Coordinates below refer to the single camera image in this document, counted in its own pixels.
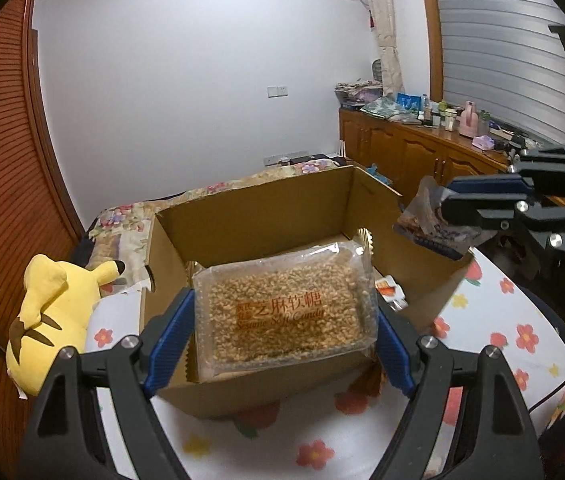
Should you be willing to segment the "dark snack packet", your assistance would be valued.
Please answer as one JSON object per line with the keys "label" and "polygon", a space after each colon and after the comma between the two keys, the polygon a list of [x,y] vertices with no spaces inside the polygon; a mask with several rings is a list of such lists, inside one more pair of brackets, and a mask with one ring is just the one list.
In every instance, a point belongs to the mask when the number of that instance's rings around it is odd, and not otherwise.
{"label": "dark snack packet", "polygon": [[442,217],[442,203],[453,194],[430,177],[423,177],[418,191],[394,223],[393,230],[412,243],[453,261],[465,257],[473,247],[496,236],[496,231],[476,226],[452,226]]}

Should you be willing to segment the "yellow plush toy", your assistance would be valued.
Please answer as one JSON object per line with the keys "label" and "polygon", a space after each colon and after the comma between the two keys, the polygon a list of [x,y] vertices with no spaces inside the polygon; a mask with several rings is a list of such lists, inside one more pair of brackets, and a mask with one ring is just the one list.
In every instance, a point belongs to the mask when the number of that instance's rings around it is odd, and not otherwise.
{"label": "yellow plush toy", "polygon": [[110,260],[87,270],[76,264],[36,255],[24,272],[25,296],[9,326],[6,367],[19,396],[37,396],[58,352],[64,347],[85,349],[92,312],[100,288],[125,270]]}

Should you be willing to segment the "wooden slatted wardrobe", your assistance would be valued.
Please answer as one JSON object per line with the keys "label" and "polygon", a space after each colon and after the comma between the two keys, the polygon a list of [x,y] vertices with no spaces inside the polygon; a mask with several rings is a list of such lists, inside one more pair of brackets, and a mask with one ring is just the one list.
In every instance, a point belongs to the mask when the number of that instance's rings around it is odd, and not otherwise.
{"label": "wooden slatted wardrobe", "polygon": [[30,414],[5,360],[25,267],[36,254],[69,258],[84,234],[48,133],[34,1],[9,0],[0,10],[0,479],[16,474]]}

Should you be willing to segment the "white wall switch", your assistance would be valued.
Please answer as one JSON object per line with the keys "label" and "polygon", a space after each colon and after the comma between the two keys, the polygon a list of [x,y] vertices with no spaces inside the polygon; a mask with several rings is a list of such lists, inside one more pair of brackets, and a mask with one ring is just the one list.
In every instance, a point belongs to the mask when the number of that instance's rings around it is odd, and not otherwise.
{"label": "white wall switch", "polygon": [[269,99],[284,98],[289,95],[286,86],[270,86],[267,88],[267,96]]}

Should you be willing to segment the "white small snack packet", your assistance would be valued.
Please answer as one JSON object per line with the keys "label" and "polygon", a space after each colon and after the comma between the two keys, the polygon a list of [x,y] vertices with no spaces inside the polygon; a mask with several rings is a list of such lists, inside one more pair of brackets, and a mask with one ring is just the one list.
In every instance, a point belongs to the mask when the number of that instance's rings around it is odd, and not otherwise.
{"label": "white small snack packet", "polygon": [[408,302],[401,285],[395,281],[392,275],[383,276],[375,281],[375,289],[382,299],[396,312],[408,307]]}

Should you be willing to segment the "beige curtain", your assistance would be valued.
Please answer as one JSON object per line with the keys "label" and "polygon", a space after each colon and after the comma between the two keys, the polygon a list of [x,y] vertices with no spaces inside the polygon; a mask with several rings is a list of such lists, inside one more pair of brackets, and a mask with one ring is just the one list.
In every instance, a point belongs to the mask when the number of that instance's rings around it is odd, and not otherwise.
{"label": "beige curtain", "polygon": [[368,3],[380,51],[383,92],[386,96],[396,96],[404,90],[404,84],[397,50],[393,0],[368,0]]}

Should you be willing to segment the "wooden sideboard cabinet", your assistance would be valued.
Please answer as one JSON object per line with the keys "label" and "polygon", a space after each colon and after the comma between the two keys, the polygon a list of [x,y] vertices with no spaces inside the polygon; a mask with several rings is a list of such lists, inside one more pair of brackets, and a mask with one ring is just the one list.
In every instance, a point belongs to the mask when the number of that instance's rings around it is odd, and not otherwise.
{"label": "wooden sideboard cabinet", "polygon": [[339,110],[340,139],[346,157],[364,167],[376,166],[408,204],[422,178],[447,185],[453,178],[501,174],[506,154],[483,152],[457,132],[389,122],[354,110]]}

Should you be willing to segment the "sesame candy clear pack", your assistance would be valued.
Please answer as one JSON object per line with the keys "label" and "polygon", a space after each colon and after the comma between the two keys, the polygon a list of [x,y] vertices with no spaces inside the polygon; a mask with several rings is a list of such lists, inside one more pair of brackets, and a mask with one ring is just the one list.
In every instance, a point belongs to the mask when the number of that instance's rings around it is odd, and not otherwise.
{"label": "sesame candy clear pack", "polygon": [[201,382],[368,352],[378,337],[367,230],[352,240],[200,269],[191,284]]}

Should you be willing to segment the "grey window blind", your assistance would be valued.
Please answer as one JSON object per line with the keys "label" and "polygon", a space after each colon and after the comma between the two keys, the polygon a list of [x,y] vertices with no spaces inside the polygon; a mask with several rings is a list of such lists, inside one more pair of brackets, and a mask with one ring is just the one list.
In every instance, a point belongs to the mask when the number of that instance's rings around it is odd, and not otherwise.
{"label": "grey window blind", "polygon": [[565,144],[565,51],[553,0],[437,0],[444,98]]}

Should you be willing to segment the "brown cardboard box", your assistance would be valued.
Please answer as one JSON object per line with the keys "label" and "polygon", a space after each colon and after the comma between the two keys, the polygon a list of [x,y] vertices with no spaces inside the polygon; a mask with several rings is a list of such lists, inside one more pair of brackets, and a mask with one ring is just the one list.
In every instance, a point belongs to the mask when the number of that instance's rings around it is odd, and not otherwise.
{"label": "brown cardboard box", "polygon": [[381,275],[404,288],[410,323],[429,327],[473,258],[413,244],[394,229],[400,213],[394,191],[353,167],[159,212],[142,316],[164,313],[183,289],[194,294],[159,396],[197,418],[225,417],[367,363]]}

